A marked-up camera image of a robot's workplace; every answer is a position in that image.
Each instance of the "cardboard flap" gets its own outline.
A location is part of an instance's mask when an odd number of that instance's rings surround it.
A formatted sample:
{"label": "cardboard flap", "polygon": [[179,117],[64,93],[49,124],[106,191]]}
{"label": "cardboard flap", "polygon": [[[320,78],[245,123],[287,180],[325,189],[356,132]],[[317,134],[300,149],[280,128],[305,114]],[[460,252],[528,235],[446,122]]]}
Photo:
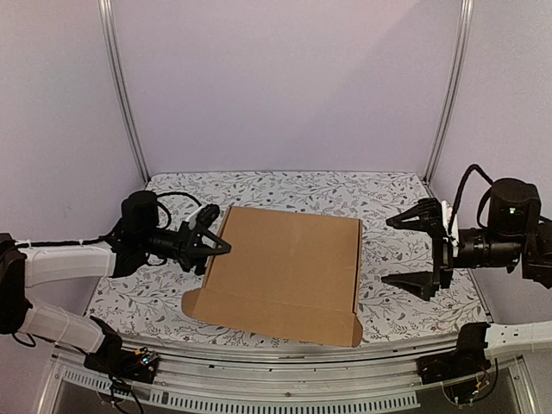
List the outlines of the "cardboard flap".
{"label": "cardboard flap", "polygon": [[362,338],[353,312],[266,302],[208,288],[186,292],[182,310],[207,323],[279,338],[345,347],[358,346]]}

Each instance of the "metal bar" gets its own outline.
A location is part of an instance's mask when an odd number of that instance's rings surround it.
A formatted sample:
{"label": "metal bar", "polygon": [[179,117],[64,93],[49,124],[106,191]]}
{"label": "metal bar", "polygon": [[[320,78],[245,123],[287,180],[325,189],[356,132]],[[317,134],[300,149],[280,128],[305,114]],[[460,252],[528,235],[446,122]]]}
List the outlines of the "metal bar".
{"label": "metal bar", "polygon": [[111,0],[98,0],[100,9],[100,19],[102,21],[103,37],[107,48],[107,56],[110,63],[111,76],[121,109],[122,120],[124,123],[127,137],[129,138],[130,149],[135,159],[136,167],[141,179],[146,184],[151,176],[147,169],[146,159],[141,148],[138,131],[135,125],[135,119],[130,108],[129,94],[122,73],[121,56],[117,45],[115,23],[113,20],[113,9]]}
{"label": "metal bar", "polygon": [[42,388],[42,394],[35,404],[36,407],[33,409],[33,412],[37,414],[52,414],[55,400],[60,392],[60,372],[63,371],[63,367],[54,360],[48,361],[47,364],[50,366],[50,373]]}
{"label": "metal bar", "polygon": [[123,335],[125,346],[139,348],[148,346],[161,353],[182,358],[195,358],[204,361],[233,361],[254,363],[278,363],[301,365],[323,362],[340,363],[346,361],[376,361],[390,357],[443,352],[453,349],[457,334],[428,336],[406,339],[390,346],[389,343],[372,344],[358,348],[255,348],[229,347],[226,345],[202,344],[193,342],[160,341],[154,338],[131,337]]}
{"label": "metal bar", "polygon": [[[423,386],[416,374],[417,357],[391,357],[356,364],[341,362],[331,366],[318,362],[297,364],[290,369],[285,363],[201,361],[161,353],[155,382],[151,386],[138,386],[228,401],[347,401],[420,389]],[[54,358],[63,367],[87,372],[82,368],[83,356],[77,352],[56,348]]]}
{"label": "metal bar", "polygon": [[[284,390],[292,392],[282,392],[277,398],[266,398],[260,396],[256,398],[247,388],[242,388],[242,395],[222,395],[220,392],[202,392],[203,387],[193,389],[190,387],[173,387],[168,383],[164,386],[134,384],[136,394],[141,393],[142,403],[147,405],[157,405],[164,408],[179,410],[184,412],[205,412],[205,413],[286,413],[299,414],[306,412],[326,412],[326,413],[345,413],[345,412],[395,412],[417,408],[420,404],[417,402],[417,395],[411,389],[409,384],[400,387],[391,387],[388,392],[362,392],[369,388],[365,384],[359,384],[359,390],[349,392],[343,395],[324,395],[328,386],[320,386],[321,395],[312,398],[302,398],[296,394],[296,388],[292,384],[301,384],[300,379],[296,379],[288,384]],[[110,381],[106,375],[96,374],[79,367],[67,366],[64,371],[64,381],[87,388],[96,392],[107,392]],[[119,398],[131,399],[129,395],[119,395]]]}
{"label": "metal bar", "polygon": [[460,84],[461,79],[461,71],[466,57],[467,41],[469,38],[469,29],[472,22],[473,10],[474,0],[462,0],[460,21],[458,24],[458,35],[456,39],[455,59],[450,71],[447,96],[445,97],[445,102],[442,107],[436,138],[433,142],[433,147],[431,148],[430,159],[425,168],[425,174],[423,175],[423,181],[428,185],[431,184],[431,181],[435,176],[439,159],[441,158],[442,147],[447,136],[447,130],[449,129],[453,108],[455,106],[458,85]]}

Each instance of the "brown cardboard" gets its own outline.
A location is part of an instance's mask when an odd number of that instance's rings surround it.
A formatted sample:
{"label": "brown cardboard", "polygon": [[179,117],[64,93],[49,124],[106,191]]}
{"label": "brown cardboard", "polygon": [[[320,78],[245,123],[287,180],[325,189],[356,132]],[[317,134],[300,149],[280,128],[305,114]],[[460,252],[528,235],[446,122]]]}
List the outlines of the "brown cardboard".
{"label": "brown cardboard", "polygon": [[200,289],[186,292],[188,317],[268,336],[356,347],[362,223],[243,207],[229,209]]}

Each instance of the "floral tablecloth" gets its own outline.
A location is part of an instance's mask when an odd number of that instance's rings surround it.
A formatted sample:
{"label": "floral tablecloth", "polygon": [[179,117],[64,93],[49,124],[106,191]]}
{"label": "floral tablecloth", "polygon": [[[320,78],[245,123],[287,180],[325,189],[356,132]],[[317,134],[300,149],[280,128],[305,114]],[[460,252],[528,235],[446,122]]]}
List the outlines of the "floral tablecloth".
{"label": "floral tablecloth", "polygon": [[[230,205],[361,218],[364,222],[359,319],[362,345],[455,332],[464,323],[484,321],[485,312],[466,272],[430,302],[383,284],[390,273],[430,270],[427,235],[394,230],[385,220],[427,197],[419,178],[401,172],[202,172],[159,174],[147,188],[188,191],[224,212]],[[163,198],[172,229],[193,211],[186,198]],[[220,224],[216,222],[214,230]],[[297,347],[299,342],[199,322],[180,309],[184,292],[203,276],[183,273],[169,262],[143,267],[123,279],[102,279],[87,313],[123,334],[161,340],[252,347]]]}

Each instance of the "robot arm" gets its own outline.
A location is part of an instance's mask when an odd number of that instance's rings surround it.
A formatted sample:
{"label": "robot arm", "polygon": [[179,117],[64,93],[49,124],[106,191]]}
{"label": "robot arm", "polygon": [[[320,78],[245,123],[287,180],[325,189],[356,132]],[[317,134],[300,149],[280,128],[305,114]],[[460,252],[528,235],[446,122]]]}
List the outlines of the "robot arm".
{"label": "robot arm", "polygon": [[[121,350],[122,339],[106,323],[28,297],[25,288],[54,280],[129,276],[147,264],[150,254],[177,261],[185,272],[203,274],[208,257],[229,252],[230,245],[209,231],[220,214],[218,206],[197,209],[173,231],[168,224],[158,227],[160,197],[151,191],[132,194],[122,202],[122,217],[114,229],[91,241],[18,242],[0,234],[0,334],[19,332],[73,345],[92,354],[87,367],[116,375],[126,372],[122,361],[132,353]],[[215,246],[205,244],[204,238]],[[151,359],[143,350],[137,355]]]}
{"label": "robot arm", "polygon": [[[456,268],[505,267],[508,273],[521,262],[524,279],[552,287],[552,223],[540,216],[541,200],[533,184],[518,179],[499,179],[480,201],[478,229],[458,229],[455,219],[461,191],[472,171],[461,181],[452,208],[435,198],[424,198],[416,206],[387,220],[395,229],[427,233],[432,240],[433,272],[393,274],[382,278],[422,298],[430,300],[439,288],[449,288]],[[480,215],[489,202],[487,226]]]}
{"label": "robot arm", "polygon": [[[478,208],[480,227],[458,229],[455,215],[472,171],[480,173],[491,187]],[[485,226],[480,216],[487,202]],[[552,223],[540,216],[540,209],[541,201],[534,185],[518,179],[493,182],[479,166],[472,165],[462,177],[452,208],[446,202],[440,204],[434,198],[425,198],[387,220],[395,229],[423,231],[431,237],[433,271],[393,274],[382,281],[430,300],[440,288],[450,287],[455,268],[505,267],[511,273],[522,263],[524,279],[551,288]],[[461,327],[453,351],[418,359],[417,373],[424,384],[453,380],[486,372],[492,366],[492,359],[543,348],[552,348],[552,321],[519,325],[468,323]],[[472,404],[482,399],[480,386],[481,380],[475,378],[443,386],[443,392],[453,404]]]}

